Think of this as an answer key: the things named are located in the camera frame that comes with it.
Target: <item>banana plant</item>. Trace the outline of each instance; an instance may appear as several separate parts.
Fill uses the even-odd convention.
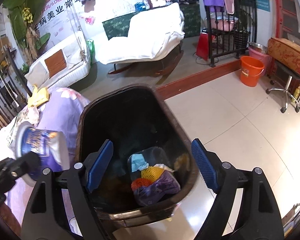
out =
[[[48,41],[50,34],[42,37],[34,31],[46,0],[4,0],[3,7],[9,10],[14,37],[31,65],[38,58],[38,50]]]

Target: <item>purple bedspread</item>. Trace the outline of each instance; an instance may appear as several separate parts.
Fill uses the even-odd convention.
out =
[[[40,116],[38,129],[61,131],[66,136],[69,150],[70,164],[74,162],[79,118],[84,107],[89,103],[85,97],[69,88],[60,88],[53,91],[47,103],[39,107]],[[20,224],[22,224],[26,205],[29,201],[32,187],[22,179],[8,192],[7,205],[11,208]],[[62,191],[66,212],[69,219],[74,217],[67,190]]]

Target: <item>stainless steel bowl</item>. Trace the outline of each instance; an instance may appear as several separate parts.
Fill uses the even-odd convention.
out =
[[[262,54],[267,54],[268,48],[266,46],[263,46],[259,43],[255,43],[255,42],[249,42],[248,44],[249,44],[249,47],[256,50],[257,52],[260,52]]]

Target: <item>blue sign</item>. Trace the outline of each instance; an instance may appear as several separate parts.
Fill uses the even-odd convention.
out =
[[[270,12],[270,0],[256,0],[257,9]]]

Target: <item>purple plastic packaging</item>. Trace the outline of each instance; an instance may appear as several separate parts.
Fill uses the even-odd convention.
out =
[[[176,194],[180,191],[180,184],[169,171],[164,171],[159,179],[148,187],[142,186],[133,194],[140,206],[150,206],[157,203],[166,194]]]
[[[22,177],[31,187],[34,187],[44,168],[53,171],[70,168],[66,138],[62,132],[35,129],[29,122],[21,123],[16,136],[16,158],[30,151],[36,153],[41,160],[37,169]]]

